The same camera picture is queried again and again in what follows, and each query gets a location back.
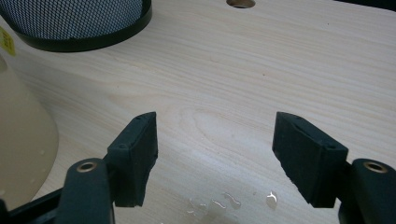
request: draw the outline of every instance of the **wooden desk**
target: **wooden desk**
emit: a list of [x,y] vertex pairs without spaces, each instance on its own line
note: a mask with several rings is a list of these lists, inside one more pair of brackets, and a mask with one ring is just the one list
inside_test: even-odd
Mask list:
[[139,35],[81,53],[30,48],[1,22],[17,46],[7,61],[59,128],[37,197],[60,188],[76,161],[102,158],[149,111],[158,113],[159,159],[144,207],[116,209],[118,223],[192,223],[189,198],[228,206],[213,223],[338,223],[339,204],[306,204],[273,155],[276,111],[316,124],[349,147],[348,161],[396,167],[396,13],[330,0],[257,0],[249,9],[154,0],[153,10]]

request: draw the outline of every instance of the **plastic container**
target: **plastic container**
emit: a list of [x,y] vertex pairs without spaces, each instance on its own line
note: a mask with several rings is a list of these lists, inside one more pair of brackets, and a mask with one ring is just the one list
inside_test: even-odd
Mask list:
[[0,55],[0,198],[8,210],[32,200],[57,150],[54,120]]

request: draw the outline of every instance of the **black mesh wastebasket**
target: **black mesh wastebasket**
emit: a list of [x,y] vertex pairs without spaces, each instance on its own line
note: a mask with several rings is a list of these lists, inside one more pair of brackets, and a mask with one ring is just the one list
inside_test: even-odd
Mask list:
[[0,14],[28,45],[74,52],[136,35],[152,11],[151,0],[0,0]]

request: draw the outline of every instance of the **clamp jaw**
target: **clamp jaw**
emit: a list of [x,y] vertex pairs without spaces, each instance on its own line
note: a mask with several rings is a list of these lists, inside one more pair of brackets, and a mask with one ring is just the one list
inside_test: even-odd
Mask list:
[[313,207],[342,204],[341,224],[394,224],[396,172],[379,161],[357,159],[348,149],[307,120],[276,114],[273,151],[283,170]]
[[149,172],[158,158],[156,113],[134,118],[101,159],[67,171],[64,187],[8,212],[0,200],[0,223],[115,223],[119,207],[142,206]]

